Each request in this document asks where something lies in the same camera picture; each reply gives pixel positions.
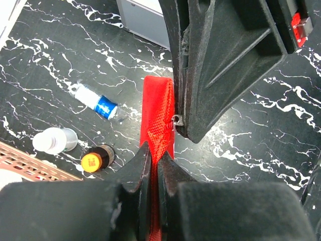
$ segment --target red fabric strap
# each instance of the red fabric strap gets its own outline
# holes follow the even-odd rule
[[[140,145],[148,142],[151,152],[151,220],[150,241],[161,241],[157,163],[168,151],[174,158],[172,117],[174,115],[174,87],[170,78],[147,76],[144,80]]]

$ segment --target plastic water bottle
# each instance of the plastic water bottle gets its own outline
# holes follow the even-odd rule
[[[72,96],[109,121],[122,122],[127,117],[126,112],[116,103],[111,102],[104,95],[97,94],[88,85],[78,83]]]
[[[57,155],[74,149],[78,144],[78,137],[72,129],[51,127],[36,134],[32,144],[37,151]]]

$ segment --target floor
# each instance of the floor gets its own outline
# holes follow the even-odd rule
[[[321,2],[313,7],[321,24]],[[283,182],[299,196],[321,234],[321,41],[260,79],[198,144],[177,135],[176,162],[206,182]],[[122,29],[114,0],[29,0],[0,52],[0,140],[78,177],[104,179],[138,150],[146,75],[172,76],[170,52]],[[79,79],[119,103],[129,119],[113,124],[69,93]],[[48,127],[75,130],[79,145],[50,156],[33,136]],[[89,174],[81,156],[114,147],[106,171]]]

